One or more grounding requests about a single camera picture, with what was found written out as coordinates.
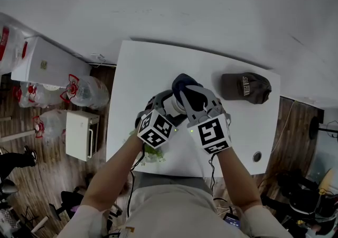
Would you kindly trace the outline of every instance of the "person's shirt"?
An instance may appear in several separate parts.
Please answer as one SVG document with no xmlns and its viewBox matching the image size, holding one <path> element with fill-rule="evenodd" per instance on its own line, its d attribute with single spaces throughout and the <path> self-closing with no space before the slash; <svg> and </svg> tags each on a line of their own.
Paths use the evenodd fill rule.
<svg viewBox="0 0 338 238">
<path fill-rule="evenodd" d="M 58 238 L 102 237 L 103 212 L 80 206 Z M 213 198 L 201 189 L 183 185 L 138 188 L 130 203 L 130 218 L 115 227 L 110 238 L 145 237 L 275 237 L 292 236 L 263 206 L 254 206 L 241 215 L 241 229 L 217 215 Z"/>
</svg>

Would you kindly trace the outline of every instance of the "wooden floor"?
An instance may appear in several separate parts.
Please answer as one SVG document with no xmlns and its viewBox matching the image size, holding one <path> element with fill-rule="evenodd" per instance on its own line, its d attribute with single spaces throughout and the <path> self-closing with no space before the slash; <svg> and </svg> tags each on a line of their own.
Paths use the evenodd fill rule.
<svg viewBox="0 0 338 238">
<path fill-rule="evenodd" d="M 92 70 L 92 75 L 102 80 L 109 91 L 112 88 L 115 70 L 107 67 L 100 67 Z M 8 87 L 12 87 L 14 83 L 8 80 Z M 11 91 L 1 92 L 4 97 L 0 104 L 0 117 L 12 116 L 12 121 L 0 123 L 0 134 L 6 136 L 25 130 L 33 129 L 32 117 L 50 110 L 51 108 L 20 108 L 12 97 Z M 286 98 L 280 98 L 278 125 L 275 136 L 275 144 L 280 137 L 281 131 L 287 120 L 287 116 L 293 101 Z M 61 105 L 59 108 L 78 109 L 74 105 Z M 18 214 L 24 214 L 26 207 L 29 206 L 34 215 L 38 215 L 42 219 L 49 216 L 50 219 L 45 227 L 36 234 L 38 237 L 52 238 L 60 232 L 69 220 L 65 213 L 60 217 L 62 221 L 55 220 L 49 210 L 48 203 L 54 204 L 57 208 L 61 205 L 60 193 L 64 190 L 72 191 L 76 186 L 85 185 L 85 176 L 87 173 L 95 173 L 97 169 L 105 162 L 105 143 L 107 134 L 109 105 L 105 109 L 95 112 L 99 113 L 100 150 L 93 158 L 84 163 L 78 159 L 65 154 L 65 139 L 61 137 L 55 141 L 45 142 L 43 139 L 36 139 L 34 136 L 28 136 L 11 142 L 3 143 L 3 147 L 9 152 L 23 153 L 23 146 L 28 145 L 37 152 L 37 166 L 23 169 L 14 169 L 10 175 L 10 179 L 16 183 L 19 192 L 15 196 L 10 197 L 10 203 L 13 205 Z M 315 107 L 311 107 L 302 103 L 295 102 L 290 113 L 288 123 L 284 129 L 283 135 L 271 155 L 267 172 L 264 175 L 256 175 L 257 185 L 262 180 L 260 191 L 264 190 L 268 196 L 274 199 L 282 199 L 281 194 L 276 186 L 274 174 L 281 170 L 293 170 L 300 168 L 303 174 L 307 174 L 312 157 L 315 151 L 316 140 L 308 138 L 308 127 L 313 116 L 322 116 L 323 111 Z M 217 179 L 215 185 L 215 196 L 223 197 L 229 200 L 225 184 L 222 179 Z M 119 200 L 119 205 L 123 210 L 127 197 Z M 124 214 L 119 218 L 121 223 L 124 220 Z"/>
</svg>

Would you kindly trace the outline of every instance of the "brown cap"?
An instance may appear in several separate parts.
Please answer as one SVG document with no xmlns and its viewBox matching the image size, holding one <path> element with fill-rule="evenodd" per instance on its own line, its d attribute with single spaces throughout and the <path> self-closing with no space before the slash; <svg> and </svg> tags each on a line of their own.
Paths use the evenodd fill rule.
<svg viewBox="0 0 338 238">
<path fill-rule="evenodd" d="M 221 95 L 225 100 L 247 100 L 262 104 L 269 98 L 271 84 L 268 79 L 254 72 L 223 74 Z"/>
</svg>

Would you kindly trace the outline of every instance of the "white cabinet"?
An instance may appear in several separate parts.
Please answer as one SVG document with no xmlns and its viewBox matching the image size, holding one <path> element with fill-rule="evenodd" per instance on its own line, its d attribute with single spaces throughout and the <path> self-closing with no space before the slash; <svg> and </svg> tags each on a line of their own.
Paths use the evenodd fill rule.
<svg viewBox="0 0 338 238">
<path fill-rule="evenodd" d="M 12 80 L 66 88 L 69 74 L 90 74 L 90 65 L 42 38 L 29 38 L 27 42 L 26 56 L 12 71 Z"/>
</svg>

